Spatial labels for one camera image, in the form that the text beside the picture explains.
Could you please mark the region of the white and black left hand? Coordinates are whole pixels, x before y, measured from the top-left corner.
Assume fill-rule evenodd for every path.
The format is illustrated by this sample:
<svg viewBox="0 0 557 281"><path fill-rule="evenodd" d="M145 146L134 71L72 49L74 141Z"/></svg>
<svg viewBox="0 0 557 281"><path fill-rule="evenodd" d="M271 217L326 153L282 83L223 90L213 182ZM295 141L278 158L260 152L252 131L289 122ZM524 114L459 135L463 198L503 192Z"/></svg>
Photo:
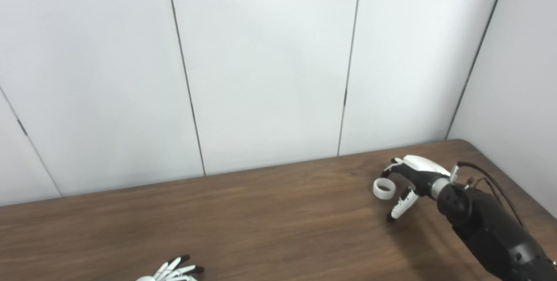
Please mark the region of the white and black left hand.
<svg viewBox="0 0 557 281"><path fill-rule="evenodd" d="M141 276L137 281L197 281L195 275L203 274L205 268L195 264L185 265L190 258L188 254L171 258L154 274Z"/></svg>

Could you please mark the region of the white and black right hand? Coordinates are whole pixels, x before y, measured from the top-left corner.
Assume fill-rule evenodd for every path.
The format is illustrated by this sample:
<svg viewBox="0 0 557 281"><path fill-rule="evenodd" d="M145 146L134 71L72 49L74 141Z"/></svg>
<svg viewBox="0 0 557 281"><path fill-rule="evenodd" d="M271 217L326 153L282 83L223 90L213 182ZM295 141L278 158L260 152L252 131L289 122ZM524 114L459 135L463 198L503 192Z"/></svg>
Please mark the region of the white and black right hand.
<svg viewBox="0 0 557 281"><path fill-rule="evenodd" d="M439 164L417 155L406 155L404 158L392 158L374 185L396 190L396 185L389 176L393 173L402 175L411 185L406 188L397 204L386 216L388 222L395 222L404 215L420 197L428 196L437 200L441 190L451 184L451 173Z"/></svg>

